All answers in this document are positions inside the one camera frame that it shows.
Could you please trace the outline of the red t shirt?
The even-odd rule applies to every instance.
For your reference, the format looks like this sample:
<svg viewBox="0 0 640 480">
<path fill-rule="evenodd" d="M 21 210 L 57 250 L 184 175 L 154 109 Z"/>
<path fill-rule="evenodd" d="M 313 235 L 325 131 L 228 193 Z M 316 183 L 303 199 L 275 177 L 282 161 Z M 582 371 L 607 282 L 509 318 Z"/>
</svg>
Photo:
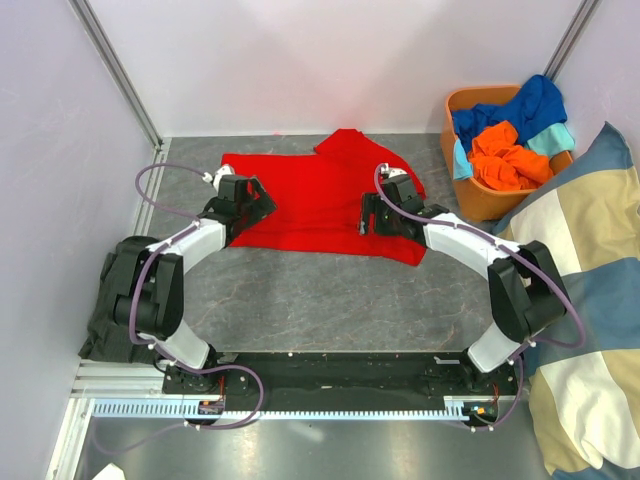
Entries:
<svg viewBox="0 0 640 480">
<path fill-rule="evenodd" d="M 307 155 L 226 153 L 222 163 L 236 174 L 255 176 L 276 211 L 240 234 L 235 248 L 382 257 L 410 266 L 426 248 L 399 236 L 359 233 L 361 200 L 375 191 L 376 167 L 406 171 L 417 193 L 425 188 L 409 164 L 355 129 L 339 129 Z"/>
</svg>

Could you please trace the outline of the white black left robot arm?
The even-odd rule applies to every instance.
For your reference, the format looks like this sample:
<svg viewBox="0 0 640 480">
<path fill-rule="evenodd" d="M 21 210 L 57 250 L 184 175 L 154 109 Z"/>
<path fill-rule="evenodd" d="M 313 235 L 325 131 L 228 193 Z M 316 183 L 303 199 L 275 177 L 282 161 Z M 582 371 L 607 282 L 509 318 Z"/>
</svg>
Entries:
<svg viewBox="0 0 640 480">
<path fill-rule="evenodd" d="M 214 347 L 184 320 L 184 278 L 276 211 L 255 176 L 225 173 L 213 186 L 216 194 L 184 229 L 164 240 L 131 236 L 118 243 L 106 294 L 110 318 L 128 329 L 131 343 L 184 369 L 185 382 L 198 393 L 215 389 L 220 371 Z"/>
</svg>

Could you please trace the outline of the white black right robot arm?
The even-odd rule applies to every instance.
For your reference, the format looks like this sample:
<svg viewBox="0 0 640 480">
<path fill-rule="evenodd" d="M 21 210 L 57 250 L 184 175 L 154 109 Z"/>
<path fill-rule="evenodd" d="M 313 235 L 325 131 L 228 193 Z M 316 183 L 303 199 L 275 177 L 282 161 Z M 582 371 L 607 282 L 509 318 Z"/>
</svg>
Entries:
<svg viewBox="0 0 640 480">
<path fill-rule="evenodd" d="M 378 180 L 374 193 L 362 195 L 359 230 L 402 237 L 443 253 L 488 282 L 492 323 L 463 351 L 457 371 L 460 386 L 469 393 L 483 392 L 496 369 L 575 312 L 546 245 L 502 240 L 440 205 L 425 204 L 406 174 Z"/>
</svg>

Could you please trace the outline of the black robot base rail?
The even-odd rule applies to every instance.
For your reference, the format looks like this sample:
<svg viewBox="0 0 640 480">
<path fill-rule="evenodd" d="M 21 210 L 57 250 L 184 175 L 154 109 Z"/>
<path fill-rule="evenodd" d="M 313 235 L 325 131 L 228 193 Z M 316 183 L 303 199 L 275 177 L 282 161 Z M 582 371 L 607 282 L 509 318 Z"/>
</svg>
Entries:
<svg viewBox="0 0 640 480">
<path fill-rule="evenodd" d="M 517 391 L 513 367 L 474 373 L 462 352 L 218 353 L 219 366 L 253 370 L 265 388 L 415 391 L 429 396 L 499 396 Z"/>
</svg>

